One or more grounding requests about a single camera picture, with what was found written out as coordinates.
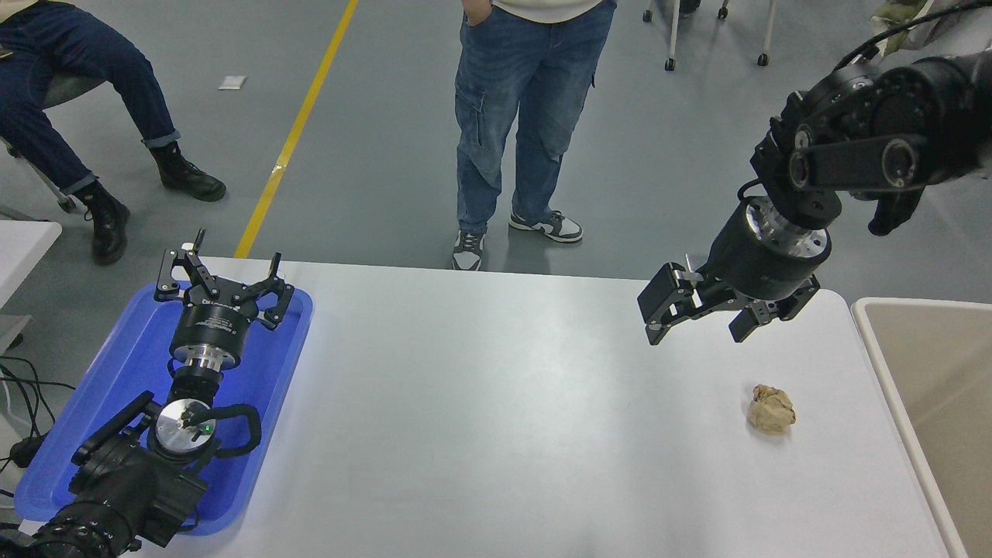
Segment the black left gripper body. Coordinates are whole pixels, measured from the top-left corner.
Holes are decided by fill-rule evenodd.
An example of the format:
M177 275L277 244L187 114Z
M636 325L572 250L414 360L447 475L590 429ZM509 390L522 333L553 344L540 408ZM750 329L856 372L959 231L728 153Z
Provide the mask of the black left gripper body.
M243 356L248 329L258 317L255 301L221 303L184 291L183 313L170 342L170 354L185 360L196 346L210 346L226 360Z

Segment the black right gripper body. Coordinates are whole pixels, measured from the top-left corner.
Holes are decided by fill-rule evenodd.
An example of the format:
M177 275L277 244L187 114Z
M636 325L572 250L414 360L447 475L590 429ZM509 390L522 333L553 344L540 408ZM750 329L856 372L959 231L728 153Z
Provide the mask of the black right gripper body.
M797 314L821 288L815 271L830 253L828 230L794 225L772 204L739 204L697 269L694 303L711 310L764 301Z

